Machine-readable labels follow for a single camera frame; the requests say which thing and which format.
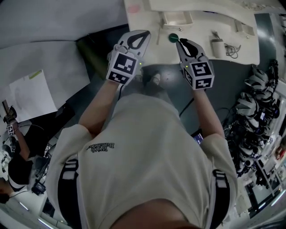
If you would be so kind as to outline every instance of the black hair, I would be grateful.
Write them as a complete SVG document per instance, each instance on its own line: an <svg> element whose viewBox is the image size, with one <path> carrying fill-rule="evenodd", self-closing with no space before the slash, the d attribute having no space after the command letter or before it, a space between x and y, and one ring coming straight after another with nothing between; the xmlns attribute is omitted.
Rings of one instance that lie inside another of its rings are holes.
<svg viewBox="0 0 286 229"><path fill-rule="evenodd" d="M9 198L10 196L8 194L0 194L0 203L5 204Z"/></svg>

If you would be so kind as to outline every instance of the fluorescent light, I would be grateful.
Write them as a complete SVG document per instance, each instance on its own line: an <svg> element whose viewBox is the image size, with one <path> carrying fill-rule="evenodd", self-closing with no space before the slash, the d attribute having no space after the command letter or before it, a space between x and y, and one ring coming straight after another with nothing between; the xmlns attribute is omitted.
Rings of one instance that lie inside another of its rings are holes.
<svg viewBox="0 0 286 229"><path fill-rule="evenodd" d="M265 204L266 204L266 202L264 202L262 205L260 205L258 209L262 208Z"/></svg>
<svg viewBox="0 0 286 229"><path fill-rule="evenodd" d="M53 227L49 226L48 224L46 224L43 220L38 219L42 224L46 225L48 228L50 229L54 229Z"/></svg>
<svg viewBox="0 0 286 229"><path fill-rule="evenodd" d="M286 189L277 196L277 198L274 200L274 202L271 204L271 206L275 205L277 203L277 201L281 198L281 196L283 196L283 194L285 192L286 192Z"/></svg>
<svg viewBox="0 0 286 229"><path fill-rule="evenodd" d="M19 202L19 204L22 205L28 211L28 208L24 204L22 204L21 202Z"/></svg>

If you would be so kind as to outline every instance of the forearm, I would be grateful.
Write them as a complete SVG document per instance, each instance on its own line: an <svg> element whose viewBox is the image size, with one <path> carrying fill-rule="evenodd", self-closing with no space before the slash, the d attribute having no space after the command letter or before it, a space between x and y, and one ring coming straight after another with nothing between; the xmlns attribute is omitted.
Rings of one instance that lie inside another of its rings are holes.
<svg viewBox="0 0 286 229"><path fill-rule="evenodd" d="M118 83L106 81L80 118L79 124L86 127L93 136L101 132L118 85Z"/></svg>
<svg viewBox="0 0 286 229"><path fill-rule="evenodd" d="M20 155L26 161L29 158L30 149L26 143L24 136L22 135L22 133L19 129L16 129L15 135L17 136L17 139L18 139L18 142L19 142L19 145L21 148Z"/></svg>
<svg viewBox="0 0 286 229"><path fill-rule="evenodd" d="M194 90L193 97L203 136L219 134L224 138L223 127L204 90Z"/></svg>

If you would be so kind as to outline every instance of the shirt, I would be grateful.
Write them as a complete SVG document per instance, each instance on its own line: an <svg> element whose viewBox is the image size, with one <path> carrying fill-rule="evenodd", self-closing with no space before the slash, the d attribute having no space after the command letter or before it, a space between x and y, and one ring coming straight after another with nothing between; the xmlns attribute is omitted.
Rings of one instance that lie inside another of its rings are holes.
<svg viewBox="0 0 286 229"><path fill-rule="evenodd" d="M14 191L20 191L29 184L29 176L33 166L32 161L25 161L16 154L8 165L8 181Z"/></svg>
<svg viewBox="0 0 286 229"><path fill-rule="evenodd" d="M227 141L214 134L199 145L177 110L158 98L121 98L110 123L94 139L81 125L62 131L46 180L57 210L60 173L75 154L88 228L110 228L122 214L153 199L171 201L190 223L203 228L214 169L227 175L230 208L236 200L236 170Z"/></svg>

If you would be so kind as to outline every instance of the green disc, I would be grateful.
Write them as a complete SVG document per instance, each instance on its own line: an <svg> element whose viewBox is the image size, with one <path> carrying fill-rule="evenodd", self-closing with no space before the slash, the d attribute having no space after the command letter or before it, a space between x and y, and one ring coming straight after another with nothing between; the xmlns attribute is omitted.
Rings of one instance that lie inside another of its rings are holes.
<svg viewBox="0 0 286 229"><path fill-rule="evenodd" d="M179 37L177 34L170 34L169 35L169 41L172 43L176 43L179 40Z"/></svg>

